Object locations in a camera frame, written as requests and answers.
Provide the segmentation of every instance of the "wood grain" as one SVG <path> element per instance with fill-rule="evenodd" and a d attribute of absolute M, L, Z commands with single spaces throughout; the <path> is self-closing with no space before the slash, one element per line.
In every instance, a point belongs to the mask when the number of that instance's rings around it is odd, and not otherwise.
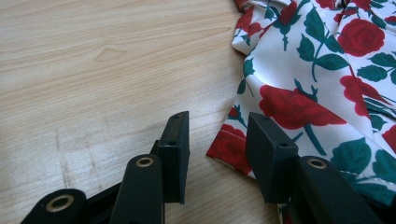
<path fill-rule="evenodd" d="M 242 74 L 223 1 L 0 1 L 0 222 L 61 188 L 121 181 L 191 113 L 186 204 L 166 223 L 277 223 L 254 180 L 205 156 Z"/>

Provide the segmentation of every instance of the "green leaf print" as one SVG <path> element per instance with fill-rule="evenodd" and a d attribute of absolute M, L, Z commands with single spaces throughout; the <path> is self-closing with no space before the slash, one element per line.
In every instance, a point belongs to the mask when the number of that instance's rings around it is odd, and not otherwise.
<path fill-rule="evenodd" d="M 352 183 L 352 187 L 358 193 L 365 195 L 368 198 L 374 198 L 381 203 L 391 205 L 395 192 L 389 190 L 386 186 L 379 184 L 361 184 Z"/>
<path fill-rule="evenodd" d="M 370 163 L 371 149 L 365 138 L 342 143 L 332 150 L 332 164 L 341 171 L 360 174 Z"/>
<path fill-rule="evenodd" d="M 254 74 L 254 69 L 253 69 L 253 58 L 245 60 L 244 62 L 244 77 L 248 77 L 250 75 Z"/>
<path fill-rule="evenodd" d="M 314 61 L 314 53 L 315 53 L 314 44 L 312 44 L 312 42 L 304 35 L 302 35 L 302 39 L 300 41 L 300 47 L 297 48 L 297 51 L 300 54 L 300 58 L 303 59 L 304 61 L 307 62 Z"/>
<path fill-rule="evenodd" d="M 316 103 L 318 102 L 318 97 L 317 97 L 318 89 L 315 89 L 315 87 L 311 85 L 312 93 L 308 93 L 308 92 L 304 91 L 303 86 L 301 85 L 301 83 L 297 79 L 294 79 L 294 84 L 296 85 L 297 90 L 300 93 L 304 94 L 306 97 L 308 97 L 312 101 L 314 101 Z"/>
<path fill-rule="evenodd" d="M 370 3 L 370 6 L 375 7 L 375 8 L 383 8 L 384 7 L 384 6 L 382 6 L 381 4 L 379 4 L 379 3 L 375 2 L 375 1 L 372 1 Z"/>
<path fill-rule="evenodd" d="M 312 8 L 311 11 L 306 15 L 306 21 L 304 21 L 304 25 L 306 27 L 305 31 L 307 34 L 314 37 L 320 43 L 324 41 L 324 25 L 314 8 Z"/>
<path fill-rule="evenodd" d="M 348 62 L 341 56 L 336 54 L 326 54 L 315 60 L 316 64 L 327 70 L 338 70 L 347 67 Z"/>
<path fill-rule="evenodd" d="M 364 77 L 370 81 L 380 81 L 387 77 L 387 70 L 375 65 L 368 65 L 358 69 L 358 77 Z"/>
<path fill-rule="evenodd" d="M 243 94 L 245 92 L 245 89 L 247 88 L 247 82 L 245 79 L 242 79 L 242 81 L 239 83 L 238 87 L 238 94 Z"/>
<path fill-rule="evenodd" d="M 264 18 L 265 19 L 269 19 L 270 21 L 275 17 L 275 13 L 273 10 L 271 10 L 270 8 L 267 8 L 265 10 L 265 15 Z"/>
<path fill-rule="evenodd" d="M 393 72 L 390 73 L 390 80 L 396 85 L 396 70 L 393 70 Z"/>
<path fill-rule="evenodd" d="M 376 176 L 388 182 L 396 183 L 396 160 L 385 150 L 375 153 L 373 170 Z"/>
<path fill-rule="evenodd" d="M 373 14 L 371 19 L 372 19 L 373 24 L 379 26 L 382 29 L 385 29 L 385 27 L 387 26 L 387 24 L 381 18 L 376 16 L 375 14 Z"/>
<path fill-rule="evenodd" d="M 387 122 L 382 120 L 381 117 L 379 117 L 378 115 L 374 115 L 374 114 L 370 114 L 370 121 L 372 122 L 372 126 L 373 128 L 381 131 L 382 130 L 382 126 L 384 126 L 384 124 L 386 124 Z"/>
<path fill-rule="evenodd" d="M 245 40 L 248 46 L 250 46 L 250 37 L 248 35 L 241 35 L 242 39 Z"/>
<path fill-rule="evenodd" d="M 394 109 L 388 108 L 386 105 L 377 100 L 364 97 L 364 103 L 366 104 L 366 107 L 369 111 L 375 111 L 389 117 L 396 117 L 396 111 Z"/>
<path fill-rule="evenodd" d="M 275 15 L 276 15 L 277 17 L 279 17 L 280 13 L 279 13 L 279 11 L 277 10 L 277 8 L 276 8 L 276 7 L 270 7 L 270 8 L 273 10 L 273 12 L 275 13 Z"/>
<path fill-rule="evenodd" d="M 372 58 L 369 58 L 372 63 L 384 67 L 396 67 L 396 60 L 391 54 L 378 53 Z"/>
<path fill-rule="evenodd" d="M 341 46 L 338 44 L 337 40 L 334 38 L 333 35 L 330 35 L 329 37 L 326 38 L 324 44 L 326 47 L 331 50 L 332 52 L 340 52 L 344 53 L 343 49 Z"/>

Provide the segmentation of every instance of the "red rose print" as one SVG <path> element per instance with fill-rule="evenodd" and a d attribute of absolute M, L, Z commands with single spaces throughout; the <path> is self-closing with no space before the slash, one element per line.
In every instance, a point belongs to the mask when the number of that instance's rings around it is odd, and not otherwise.
<path fill-rule="evenodd" d="M 382 134 L 382 137 L 396 153 L 396 125 L 393 125 L 387 132 Z"/>
<path fill-rule="evenodd" d="M 334 1 L 333 0 L 316 0 L 321 8 L 328 7 L 329 9 L 334 9 Z"/>
<path fill-rule="evenodd" d="M 336 21 L 336 22 L 338 22 L 338 23 L 340 23 L 340 21 L 341 21 L 341 19 L 343 19 L 343 13 L 341 12 L 341 13 L 337 13 L 335 16 L 334 16 L 334 18 L 333 18 L 333 20 L 334 21 Z"/>
<path fill-rule="evenodd" d="M 248 32 L 248 28 L 251 24 L 251 19 L 253 18 L 253 10 L 254 7 L 250 7 L 245 10 L 245 14 L 241 18 L 239 18 L 235 29 L 242 29 L 246 33 Z"/>
<path fill-rule="evenodd" d="M 238 111 L 233 107 L 231 108 L 230 112 L 228 113 L 228 117 L 238 117 Z"/>
<path fill-rule="evenodd" d="M 290 22 L 291 18 L 293 18 L 293 15 L 295 11 L 297 10 L 297 3 L 294 1 L 291 1 L 291 3 L 283 8 L 283 10 L 280 12 L 279 20 L 283 25 L 286 25 Z"/>
<path fill-rule="evenodd" d="M 384 46 L 384 32 L 369 21 L 354 19 L 344 26 L 338 43 L 350 55 L 361 57 Z"/>
<path fill-rule="evenodd" d="M 257 34 L 260 30 L 262 30 L 262 26 L 258 22 L 254 22 L 248 27 L 247 36 L 251 37 Z"/>
<path fill-rule="evenodd" d="M 370 9 L 371 0 L 352 0 L 352 2 L 355 3 L 357 7 L 363 9 L 364 11 L 371 11 Z"/>
<path fill-rule="evenodd" d="M 288 91 L 262 86 L 260 109 L 266 116 L 284 128 L 298 129 L 306 124 L 325 126 L 327 124 L 345 124 L 343 119 L 330 110 L 313 102 L 299 91 Z"/>
<path fill-rule="evenodd" d="M 246 157 L 246 139 L 241 130 L 223 124 L 206 156 L 224 161 L 247 175 L 251 168 Z"/>
<path fill-rule="evenodd" d="M 354 15 L 358 12 L 358 10 L 355 7 L 348 7 L 345 11 L 344 11 L 344 15 L 345 16 L 351 16 Z"/>
<path fill-rule="evenodd" d="M 271 26 L 272 26 L 272 23 L 269 24 L 269 25 L 267 25 L 267 26 L 265 26 L 265 27 L 263 28 L 263 32 L 260 34 L 260 38 L 262 38 L 262 36 L 267 32 L 267 30 L 268 30 Z"/>
<path fill-rule="evenodd" d="M 373 99 L 376 99 L 377 101 L 381 101 L 385 104 L 390 105 L 390 103 L 388 103 L 388 101 L 386 101 L 384 98 L 382 98 L 379 95 L 378 91 L 376 89 L 374 89 L 374 87 L 370 86 L 367 83 L 362 82 L 361 79 L 358 77 L 355 77 L 355 78 L 356 78 L 357 84 L 359 85 L 359 89 L 361 90 L 362 95 L 369 96 Z"/>
<path fill-rule="evenodd" d="M 384 19 L 385 22 L 396 25 L 396 16 L 389 16 Z"/>
<path fill-rule="evenodd" d="M 361 97 L 360 86 L 356 78 L 353 76 L 345 76 L 340 79 L 340 82 L 346 87 L 344 90 L 345 97 L 355 103 L 355 112 L 360 116 L 369 118 L 369 112 L 367 111 L 363 97 Z"/>

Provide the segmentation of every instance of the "floral fabric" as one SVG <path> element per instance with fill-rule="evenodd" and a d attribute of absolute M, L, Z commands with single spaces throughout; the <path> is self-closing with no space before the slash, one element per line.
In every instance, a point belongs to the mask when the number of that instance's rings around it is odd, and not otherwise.
<path fill-rule="evenodd" d="M 271 117 L 299 155 L 331 161 L 360 194 L 396 195 L 396 4 L 236 1 L 233 47 L 247 55 L 233 107 L 206 155 L 254 177 L 249 112 Z"/>

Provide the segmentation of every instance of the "clamp jaw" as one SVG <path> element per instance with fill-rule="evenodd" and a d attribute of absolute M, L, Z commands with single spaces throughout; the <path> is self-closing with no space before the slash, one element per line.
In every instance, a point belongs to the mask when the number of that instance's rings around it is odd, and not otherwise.
<path fill-rule="evenodd" d="M 87 199 L 78 189 L 42 198 L 22 224 L 163 224 L 165 203 L 184 203 L 190 158 L 189 112 L 170 117 L 149 154 L 132 158 L 122 182 Z"/>
<path fill-rule="evenodd" d="M 365 201 L 330 162 L 300 158 L 294 142 L 262 114 L 249 114 L 246 151 L 264 200 L 286 203 L 293 224 L 396 222 L 395 203 Z"/>

